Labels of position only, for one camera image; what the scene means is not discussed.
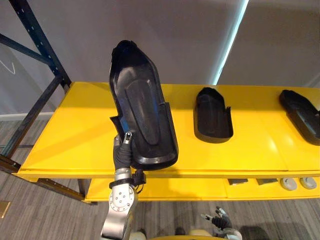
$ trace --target gray wall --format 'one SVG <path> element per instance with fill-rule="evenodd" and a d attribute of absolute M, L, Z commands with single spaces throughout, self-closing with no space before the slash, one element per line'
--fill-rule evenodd
<path fill-rule="evenodd" d="M 243 0 L 29 0 L 72 81 L 107 82 L 113 47 L 133 40 L 162 83 L 210 84 Z M 251 0 L 219 84 L 316 86 L 319 1 Z M 8 1 L 0 33 L 36 51 Z M 25 113 L 53 75 L 42 63 L 0 46 L 0 114 Z M 44 112 L 63 97 L 59 88 Z"/>
<path fill-rule="evenodd" d="M 320 88 L 319 0 L 251 0 L 220 84 Z"/>

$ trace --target yellow shelf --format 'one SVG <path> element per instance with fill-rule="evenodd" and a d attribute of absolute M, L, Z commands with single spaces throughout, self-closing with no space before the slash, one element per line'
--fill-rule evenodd
<path fill-rule="evenodd" d="M 231 106 L 234 136 L 225 143 L 194 135 L 193 108 L 204 85 L 164 84 L 179 146 L 177 163 L 151 178 L 257 178 L 320 176 L 320 147 L 307 143 L 279 104 L 283 89 L 320 109 L 320 89 L 233 86 L 216 88 Z M 107 83 L 74 82 L 21 166 L 22 178 L 110 178 L 114 174 L 109 117 L 116 116 Z"/>
<path fill-rule="evenodd" d="M 304 188 L 298 178 L 297 189 L 285 190 L 279 182 L 258 185 L 257 180 L 249 178 L 248 182 L 229 185 L 222 178 L 150 178 L 143 191 L 138 195 L 139 201 L 231 201 L 231 200 L 280 200 L 320 197 L 320 178 L 314 178 L 317 188 Z M 111 178 L 92 179 L 88 202 L 108 201 Z"/>

